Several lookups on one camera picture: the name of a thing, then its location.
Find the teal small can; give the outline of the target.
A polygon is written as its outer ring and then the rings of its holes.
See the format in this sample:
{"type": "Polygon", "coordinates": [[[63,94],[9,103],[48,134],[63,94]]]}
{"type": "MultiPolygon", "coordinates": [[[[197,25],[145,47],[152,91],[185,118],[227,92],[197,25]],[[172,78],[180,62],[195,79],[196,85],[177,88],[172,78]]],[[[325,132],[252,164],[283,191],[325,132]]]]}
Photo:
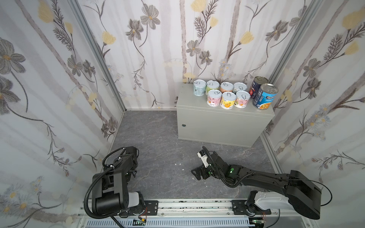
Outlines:
{"type": "Polygon", "coordinates": [[[195,96],[201,97],[205,94],[206,82],[204,80],[198,79],[193,83],[193,94],[195,96]]]}

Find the yellow small can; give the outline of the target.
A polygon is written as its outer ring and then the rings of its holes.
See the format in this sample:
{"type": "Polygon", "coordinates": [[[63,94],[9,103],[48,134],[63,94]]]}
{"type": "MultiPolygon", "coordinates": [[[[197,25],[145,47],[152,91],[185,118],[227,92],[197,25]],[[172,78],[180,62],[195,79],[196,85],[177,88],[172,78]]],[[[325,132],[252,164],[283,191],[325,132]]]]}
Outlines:
{"type": "Polygon", "coordinates": [[[237,97],[233,92],[224,92],[221,96],[220,107],[223,109],[232,109],[237,97]]]}

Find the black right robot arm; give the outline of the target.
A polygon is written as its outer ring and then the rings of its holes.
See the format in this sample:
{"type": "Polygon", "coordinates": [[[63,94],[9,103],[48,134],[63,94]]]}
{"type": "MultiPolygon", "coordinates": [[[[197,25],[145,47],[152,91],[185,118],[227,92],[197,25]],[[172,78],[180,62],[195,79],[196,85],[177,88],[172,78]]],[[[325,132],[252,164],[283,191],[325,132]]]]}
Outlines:
{"type": "Polygon", "coordinates": [[[252,186],[264,189],[251,191],[243,203],[233,203],[234,213],[254,217],[267,215],[272,209],[293,210],[308,219],[320,219],[322,190],[318,182],[309,180],[301,172],[266,173],[247,167],[227,164],[215,151],[206,147],[198,152],[202,165],[192,169],[197,180],[214,177],[229,188],[252,186]]]}

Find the blue soup can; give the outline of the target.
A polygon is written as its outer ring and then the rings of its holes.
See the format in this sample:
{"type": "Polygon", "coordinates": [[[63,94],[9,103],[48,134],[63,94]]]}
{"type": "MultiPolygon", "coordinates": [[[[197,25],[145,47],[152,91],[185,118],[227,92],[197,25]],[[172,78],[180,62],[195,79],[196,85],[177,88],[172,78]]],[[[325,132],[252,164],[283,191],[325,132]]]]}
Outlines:
{"type": "Polygon", "coordinates": [[[262,84],[253,101],[253,106],[260,110],[268,109],[278,92],[279,89],[273,84],[262,84]]]}

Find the orange small can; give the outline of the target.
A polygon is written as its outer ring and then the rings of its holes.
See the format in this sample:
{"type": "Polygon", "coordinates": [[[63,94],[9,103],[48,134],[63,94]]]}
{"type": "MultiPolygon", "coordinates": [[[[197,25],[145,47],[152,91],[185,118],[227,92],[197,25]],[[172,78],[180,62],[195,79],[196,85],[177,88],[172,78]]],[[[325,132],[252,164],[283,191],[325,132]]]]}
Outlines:
{"type": "Polygon", "coordinates": [[[224,92],[232,92],[234,89],[234,85],[232,83],[229,82],[223,82],[220,84],[220,91],[222,93],[224,92]]]}

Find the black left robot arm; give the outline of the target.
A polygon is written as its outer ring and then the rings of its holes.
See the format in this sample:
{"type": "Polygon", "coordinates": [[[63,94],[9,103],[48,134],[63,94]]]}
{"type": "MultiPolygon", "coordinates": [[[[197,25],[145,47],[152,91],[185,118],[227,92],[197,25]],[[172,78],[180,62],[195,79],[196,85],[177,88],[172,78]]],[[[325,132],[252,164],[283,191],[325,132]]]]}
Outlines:
{"type": "Polygon", "coordinates": [[[127,185],[136,176],[139,150],[134,146],[118,148],[103,160],[103,171],[93,176],[84,197],[85,213],[93,219],[146,213],[141,192],[129,192],[127,185]]]}

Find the grey-label small can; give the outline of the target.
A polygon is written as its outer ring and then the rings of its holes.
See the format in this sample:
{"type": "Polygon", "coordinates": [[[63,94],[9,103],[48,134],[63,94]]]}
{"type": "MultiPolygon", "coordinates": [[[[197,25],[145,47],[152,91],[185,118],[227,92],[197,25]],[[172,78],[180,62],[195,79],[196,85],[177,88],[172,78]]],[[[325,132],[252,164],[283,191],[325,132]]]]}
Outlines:
{"type": "Polygon", "coordinates": [[[233,93],[237,93],[238,91],[246,91],[247,90],[247,85],[245,83],[242,82],[236,82],[234,83],[234,88],[233,88],[233,93]]]}

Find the brown-label small can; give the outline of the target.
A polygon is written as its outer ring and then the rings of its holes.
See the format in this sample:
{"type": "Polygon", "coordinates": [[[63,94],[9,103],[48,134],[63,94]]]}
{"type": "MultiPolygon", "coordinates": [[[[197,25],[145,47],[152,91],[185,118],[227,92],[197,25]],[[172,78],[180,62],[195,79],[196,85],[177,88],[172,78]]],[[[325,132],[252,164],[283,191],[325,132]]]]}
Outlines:
{"type": "Polygon", "coordinates": [[[237,108],[245,108],[251,98],[251,95],[243,90],[236,92],[236,100],[234,106],[237,108]]]}

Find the red and navy tall can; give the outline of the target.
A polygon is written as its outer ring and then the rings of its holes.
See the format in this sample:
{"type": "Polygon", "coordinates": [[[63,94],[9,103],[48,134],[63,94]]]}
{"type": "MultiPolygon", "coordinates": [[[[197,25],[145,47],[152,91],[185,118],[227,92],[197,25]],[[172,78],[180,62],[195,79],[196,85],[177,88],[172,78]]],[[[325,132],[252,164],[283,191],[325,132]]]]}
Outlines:
{"type": "Polygon", "coordinates": [[[249,90],[251,98],[254,99],[260,89],[260,86],[268,82],[268,79],[265,77],[255,77],[249,90]]]}

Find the pink small can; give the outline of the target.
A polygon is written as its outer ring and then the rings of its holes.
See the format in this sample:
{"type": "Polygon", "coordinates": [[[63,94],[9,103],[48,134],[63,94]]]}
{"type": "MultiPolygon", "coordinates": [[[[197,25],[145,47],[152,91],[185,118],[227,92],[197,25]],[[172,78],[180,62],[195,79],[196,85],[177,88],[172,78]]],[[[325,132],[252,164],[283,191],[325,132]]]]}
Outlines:
{"type": "Polygon", "coordinates": [[[212,89],[207,93],[207,104],[211,107],[220,105],[222,93],[220,90],[212,89]]]}

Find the green small can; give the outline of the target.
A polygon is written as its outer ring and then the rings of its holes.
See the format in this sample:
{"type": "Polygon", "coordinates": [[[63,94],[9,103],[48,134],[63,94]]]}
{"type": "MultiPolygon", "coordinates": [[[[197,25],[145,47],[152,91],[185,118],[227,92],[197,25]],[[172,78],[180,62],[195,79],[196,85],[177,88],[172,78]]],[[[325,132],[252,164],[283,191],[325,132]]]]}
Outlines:
{"type": "Polygon", "coordinates": [[[209,80],[206,82],[205,93],[208,94],[210,90],[219,90],[220,83],[218,81],[209,80]]]}

